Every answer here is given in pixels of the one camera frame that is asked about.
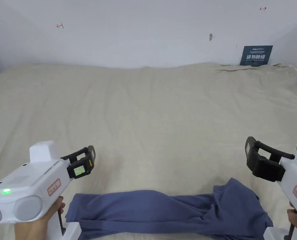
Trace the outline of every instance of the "wrinkled fabric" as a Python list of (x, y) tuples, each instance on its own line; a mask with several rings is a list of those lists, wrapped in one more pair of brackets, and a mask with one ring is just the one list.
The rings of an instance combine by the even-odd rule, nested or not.
[(151, 190), (76, 194), (66, 220), (80, 223), (80, 240), (119, 232), (261, 240), (265, 229), (273, 226), (256, 194), (234, 178), (214, 186), (213, 194), (195, 196), (170, 197)]

